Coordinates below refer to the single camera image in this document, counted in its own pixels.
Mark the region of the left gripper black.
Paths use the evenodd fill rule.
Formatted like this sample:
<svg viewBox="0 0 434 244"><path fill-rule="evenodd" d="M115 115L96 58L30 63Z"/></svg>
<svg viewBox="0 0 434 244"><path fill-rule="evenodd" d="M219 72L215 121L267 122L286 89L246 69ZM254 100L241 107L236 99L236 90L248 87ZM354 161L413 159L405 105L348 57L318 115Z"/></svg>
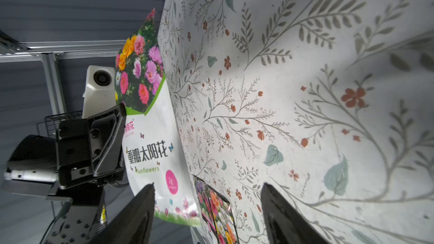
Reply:
<svg viewBox="0 0 434 244"><path fill-rule="evenodd" d="M62 120L54 137L30 135L16 147L4 189L62 205L42 243L87 244L105 228L104 187L116 185L125 170L125 121L120 104L85 119Z"/></svg>

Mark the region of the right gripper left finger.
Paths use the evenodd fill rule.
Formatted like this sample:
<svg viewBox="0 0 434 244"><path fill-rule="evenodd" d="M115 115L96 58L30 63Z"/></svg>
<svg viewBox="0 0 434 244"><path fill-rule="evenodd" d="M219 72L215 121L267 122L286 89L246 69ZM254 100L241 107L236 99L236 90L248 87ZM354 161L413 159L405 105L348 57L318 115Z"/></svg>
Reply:
<svg viewBox="0 0 434 244"><path fill-rule="evenodd" d="M92 244L147 244L155 210L155 188L148 184L97 236Z"/></svg>

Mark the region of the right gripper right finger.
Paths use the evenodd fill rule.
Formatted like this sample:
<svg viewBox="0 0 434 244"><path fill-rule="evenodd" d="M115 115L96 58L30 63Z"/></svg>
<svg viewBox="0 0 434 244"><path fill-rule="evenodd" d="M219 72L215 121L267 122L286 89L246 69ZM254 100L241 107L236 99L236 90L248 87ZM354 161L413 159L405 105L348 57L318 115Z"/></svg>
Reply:
<svg viewBox="0 0 434 244"><path fill-rule="evenodd" d="M326 240L270 184L263 184L261 204L271 244L325 244Z"/></svg>

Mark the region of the sunflowers moss rose seed packet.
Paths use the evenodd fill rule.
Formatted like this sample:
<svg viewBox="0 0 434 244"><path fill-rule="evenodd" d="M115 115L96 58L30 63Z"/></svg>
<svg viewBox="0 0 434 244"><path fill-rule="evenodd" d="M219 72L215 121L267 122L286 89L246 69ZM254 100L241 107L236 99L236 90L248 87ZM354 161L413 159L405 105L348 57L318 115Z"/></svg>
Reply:
<svg viewBox="0 0 434 244"><path fill-rule="evenodd" d="M189 176L160 53L155 11L127 38L115 60L115 100L124 105L123 155L134 195L155 188L154 214L198 227L200 208Z"/></svg>

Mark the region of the mixed ranunculus seed packet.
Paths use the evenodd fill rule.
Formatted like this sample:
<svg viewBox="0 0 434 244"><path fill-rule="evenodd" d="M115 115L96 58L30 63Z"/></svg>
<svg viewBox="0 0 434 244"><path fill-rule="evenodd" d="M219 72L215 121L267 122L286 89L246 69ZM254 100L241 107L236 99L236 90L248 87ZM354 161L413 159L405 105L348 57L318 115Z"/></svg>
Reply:
<svg viewBox="0 0 434 244"><path fill-rule="evenodd" d="M218 244L239 244L233 207L229 200L218 193L202 179L194 176L202 218L217 238Z"/></svg>

